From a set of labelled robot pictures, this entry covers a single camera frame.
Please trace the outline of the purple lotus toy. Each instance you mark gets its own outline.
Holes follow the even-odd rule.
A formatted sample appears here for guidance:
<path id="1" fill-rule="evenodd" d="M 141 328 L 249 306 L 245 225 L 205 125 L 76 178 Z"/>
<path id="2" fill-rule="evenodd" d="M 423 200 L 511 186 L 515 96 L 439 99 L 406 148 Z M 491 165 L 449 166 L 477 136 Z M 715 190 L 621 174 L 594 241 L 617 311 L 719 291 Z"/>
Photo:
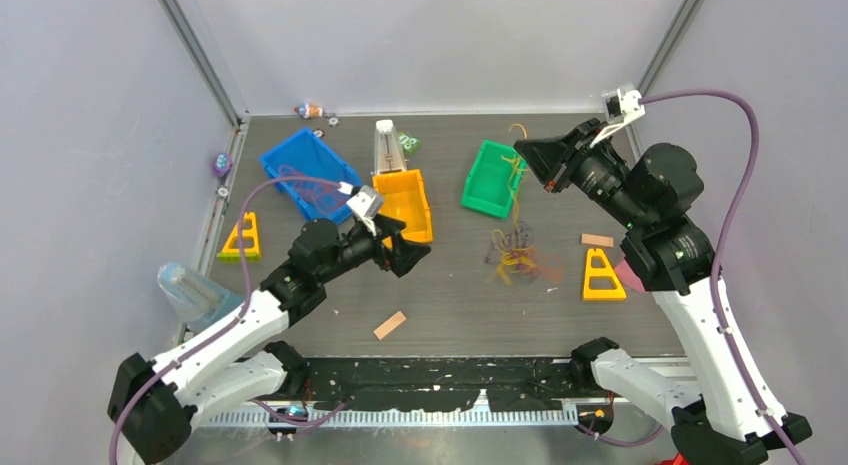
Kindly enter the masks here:
<path id="1" fill-rule="evenodd" d="M 231 171 L 232 165 L 232 157 L 226 152 L 221 152 L 216 155 L 212 162 L 212 174 L 219 179 L 225 178 Z"/>

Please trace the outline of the yellow triangle block right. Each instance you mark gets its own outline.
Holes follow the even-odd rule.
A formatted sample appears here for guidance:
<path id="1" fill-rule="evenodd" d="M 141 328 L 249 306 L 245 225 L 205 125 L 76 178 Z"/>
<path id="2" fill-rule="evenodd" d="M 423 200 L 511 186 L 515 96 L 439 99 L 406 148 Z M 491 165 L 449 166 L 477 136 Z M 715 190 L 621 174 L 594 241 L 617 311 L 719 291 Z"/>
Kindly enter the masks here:
<path id="1" fill-rule="evenodd" d="M 586 251 L 581 298 L 584 301 L 624 301 L 627 298 L 614 267 L 600 248 Z"/>

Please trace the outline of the green owl toy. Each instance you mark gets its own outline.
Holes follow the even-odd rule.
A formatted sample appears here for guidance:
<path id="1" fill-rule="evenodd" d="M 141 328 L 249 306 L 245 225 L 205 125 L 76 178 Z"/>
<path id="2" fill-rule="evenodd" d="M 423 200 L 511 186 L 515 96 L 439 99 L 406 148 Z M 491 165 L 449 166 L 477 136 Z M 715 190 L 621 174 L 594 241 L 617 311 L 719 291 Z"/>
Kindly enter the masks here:
<path id="1" fill-rule="evenodd" d="M 398 133 L 398 143 L 406 156 L 415 153 L 421 145 L 421 141 L 418 138 L 404 132 Z"/>

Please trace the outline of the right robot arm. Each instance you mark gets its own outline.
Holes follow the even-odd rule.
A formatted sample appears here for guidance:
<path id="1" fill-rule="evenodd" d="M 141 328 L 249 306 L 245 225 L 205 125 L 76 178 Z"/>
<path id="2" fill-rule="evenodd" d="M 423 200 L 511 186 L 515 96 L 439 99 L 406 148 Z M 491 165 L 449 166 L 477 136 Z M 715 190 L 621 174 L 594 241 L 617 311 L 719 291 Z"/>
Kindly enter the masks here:
<path id="1" fill-rule="evenodd" d="M 677 383 L 600 337 L 572 352 L 577 391 L 628 400 L 670 433 L 690 464 L 761 464 L 772 450 L 794 451 L 811 437 L 808 419 L 786 410 L 759 375 L 721 303 L 714 248 L 687 214 L 704 189 L 687 150 L 657 143 L 628 166 L 596 119 L 514 147 L 546 191 L 575 186 L 624 226 L 625 262 L 669 320 L 697 380 Z"/>

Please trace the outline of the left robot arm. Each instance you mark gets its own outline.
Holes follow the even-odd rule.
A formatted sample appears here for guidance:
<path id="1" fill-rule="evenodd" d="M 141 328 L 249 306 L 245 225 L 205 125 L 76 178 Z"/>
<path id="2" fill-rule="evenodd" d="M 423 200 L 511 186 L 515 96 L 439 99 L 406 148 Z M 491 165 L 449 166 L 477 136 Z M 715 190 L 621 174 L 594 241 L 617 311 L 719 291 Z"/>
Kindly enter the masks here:
<path id="1" fill-rule="evenodd" d="M 172 456 L 207 418 L 244 401 L 277 393 L 298 397 L 305 363 L 274 336 L 291 328 L 326 298 L 331 280 L 372 261 L 407 274 L 431 250 L 406 241 L 404 222 L 377 215 L 346 233 L 328 219 L 306 223 L 288 258 L 237 310 L 191 340 L 147 360 L 139 354 L 118 367 L 107 414 L 115 424 L 109 461 L 125 439 L 146 464 Z"/>

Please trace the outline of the blue plastic bin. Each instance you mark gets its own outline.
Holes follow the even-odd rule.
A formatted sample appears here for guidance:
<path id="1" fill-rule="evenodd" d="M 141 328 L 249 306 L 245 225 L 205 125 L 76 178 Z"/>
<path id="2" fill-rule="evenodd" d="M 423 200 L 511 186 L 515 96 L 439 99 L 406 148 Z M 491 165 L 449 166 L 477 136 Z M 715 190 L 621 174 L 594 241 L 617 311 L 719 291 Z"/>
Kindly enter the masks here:
<path id="1" fill-rule="evenodd" d="M 348 195 L 341 194 L 338 182 L 361 186 L 358 173 L 338 153 L 317 138 L 309 128 L 295 132 L 269 151 L 258 162 L 269 179 L 292 177 L 275 184 L 287 194 L 305 220 L 326 218 L 342 224 L 351 217 Z"/>

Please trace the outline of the yellow triangle block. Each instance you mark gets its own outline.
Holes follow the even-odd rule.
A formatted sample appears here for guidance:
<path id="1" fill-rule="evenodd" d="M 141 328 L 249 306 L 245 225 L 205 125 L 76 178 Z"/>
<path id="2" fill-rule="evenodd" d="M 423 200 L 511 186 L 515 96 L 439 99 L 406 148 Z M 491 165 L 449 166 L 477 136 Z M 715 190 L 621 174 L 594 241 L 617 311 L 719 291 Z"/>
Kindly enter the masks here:
<path id="1" fill-rule="evenodd" d="M 245 212 L 240 225 L 234 225 L 227 240 L 216 254 L 222 262 L 259 262 L 262 258 L 259 222 L 255 212 Z"/>
<path id="2" fill-rule="evenodd" d="M 627 298 L 614 267 L 600 248 L 586 251 L 581 298 L 584 301 L 624 301 Z"/>

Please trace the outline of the clear blue plastic bag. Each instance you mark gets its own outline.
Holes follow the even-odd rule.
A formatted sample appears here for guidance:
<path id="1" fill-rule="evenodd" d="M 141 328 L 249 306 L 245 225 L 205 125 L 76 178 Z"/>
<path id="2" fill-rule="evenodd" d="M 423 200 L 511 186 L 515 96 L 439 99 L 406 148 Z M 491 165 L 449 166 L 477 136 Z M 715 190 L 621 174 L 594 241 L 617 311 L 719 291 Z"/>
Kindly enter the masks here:
<path id="1" fill-rule="evenodd" d="M 236 310 L 244 298 L 178 262 L 159 268 L 157 283 L 178 318 L 200 333 Z"/>

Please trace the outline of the white metronome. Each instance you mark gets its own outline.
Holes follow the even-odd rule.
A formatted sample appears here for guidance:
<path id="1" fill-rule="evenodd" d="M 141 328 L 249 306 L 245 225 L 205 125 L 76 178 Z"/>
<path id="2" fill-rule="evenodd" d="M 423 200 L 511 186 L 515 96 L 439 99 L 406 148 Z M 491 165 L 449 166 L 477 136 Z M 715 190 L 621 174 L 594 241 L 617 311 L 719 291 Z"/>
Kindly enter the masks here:
<path id="1" fill-rule="evenodd" d="M 407 170 L 399 133 L 390 119 L 375 122 L 374 174 L 383 175 Z"/>

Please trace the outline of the green plastic bin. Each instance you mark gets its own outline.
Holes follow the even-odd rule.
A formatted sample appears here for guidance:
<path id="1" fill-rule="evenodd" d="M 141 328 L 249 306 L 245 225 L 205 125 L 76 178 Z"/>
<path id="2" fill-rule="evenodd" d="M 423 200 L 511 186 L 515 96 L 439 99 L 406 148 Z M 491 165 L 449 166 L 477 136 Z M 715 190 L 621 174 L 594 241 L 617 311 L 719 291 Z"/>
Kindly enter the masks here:
<path id="1" fill-rule="evenodd" d="M 515 203 L 525 170 L 526 162 L 514 148 L 484 140 L 467 174 L 461 205 L 506 219 Z"/>

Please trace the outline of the pink metronome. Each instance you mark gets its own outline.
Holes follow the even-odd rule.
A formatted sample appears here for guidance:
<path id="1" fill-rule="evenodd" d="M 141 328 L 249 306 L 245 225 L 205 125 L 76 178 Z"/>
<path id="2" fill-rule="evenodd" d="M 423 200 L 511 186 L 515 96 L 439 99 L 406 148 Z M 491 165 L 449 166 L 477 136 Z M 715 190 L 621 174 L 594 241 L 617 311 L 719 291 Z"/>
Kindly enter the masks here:
<path id="1" fill-rule="evenodd" d="M 621 284 L 627 287 L 630 290 L 633 290 L 637 293 L 646 294 L 647 290 L 645 289 L 641 279 L 635 274 L 632 268 L 627 264 L 626 261 L 620 261 L 615 267 L 614 271 L 621 282 Z"/>

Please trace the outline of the tan wooden block right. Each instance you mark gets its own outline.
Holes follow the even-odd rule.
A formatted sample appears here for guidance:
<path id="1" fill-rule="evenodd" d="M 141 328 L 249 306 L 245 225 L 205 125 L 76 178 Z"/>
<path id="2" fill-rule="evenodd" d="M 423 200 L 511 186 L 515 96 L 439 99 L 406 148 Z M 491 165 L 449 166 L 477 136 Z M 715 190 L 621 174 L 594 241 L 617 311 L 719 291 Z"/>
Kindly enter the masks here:
<path id="1" fill-rule="evenodd" d="M 615 246 L 615 239 L 610 236 L 583 233 L 581 243 L 590 247 L 612 248 Z"/>

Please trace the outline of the orange plastic bin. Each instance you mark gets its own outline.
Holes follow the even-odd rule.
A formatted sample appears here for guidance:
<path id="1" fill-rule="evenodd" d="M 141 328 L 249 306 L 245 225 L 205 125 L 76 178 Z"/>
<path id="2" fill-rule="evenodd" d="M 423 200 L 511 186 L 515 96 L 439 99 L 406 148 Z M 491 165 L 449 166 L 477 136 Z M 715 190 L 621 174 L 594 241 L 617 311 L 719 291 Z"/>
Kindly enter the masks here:
<path id="1" fill-rule="evenodd" d="M 380 213 L 405 223 L 402 235 L 406 240 L 433 241 L 432 213 L 420 170 L 377 174 L 372 177 L 372 184 L 384 198 Z"/>

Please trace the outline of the clown figurine toy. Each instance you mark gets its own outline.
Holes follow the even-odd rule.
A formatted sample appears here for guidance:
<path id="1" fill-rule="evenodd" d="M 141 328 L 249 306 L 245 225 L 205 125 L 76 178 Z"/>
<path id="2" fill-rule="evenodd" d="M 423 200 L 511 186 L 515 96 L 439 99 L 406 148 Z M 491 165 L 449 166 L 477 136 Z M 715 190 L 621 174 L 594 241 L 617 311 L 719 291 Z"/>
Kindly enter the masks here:
<path id="1" fill-rule="evenodd" d="M 293 107 L 294 113 L 302 119 L 321 118 L 325 115 L 321 106 L 311 103 L 301 103 Z"/>

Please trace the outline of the red object bottom edge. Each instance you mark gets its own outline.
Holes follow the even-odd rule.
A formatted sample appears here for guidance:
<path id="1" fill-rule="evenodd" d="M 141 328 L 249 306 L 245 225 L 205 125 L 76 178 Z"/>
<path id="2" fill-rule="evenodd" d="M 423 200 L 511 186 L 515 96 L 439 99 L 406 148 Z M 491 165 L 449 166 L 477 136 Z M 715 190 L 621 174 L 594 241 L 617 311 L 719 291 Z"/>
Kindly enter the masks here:
<path id="1" fill-rule="evenodd" d="M 681 453 L 677 453 L 673 458 L 662 460 L 655 465 L 688 465 L 688 462 Z"/>

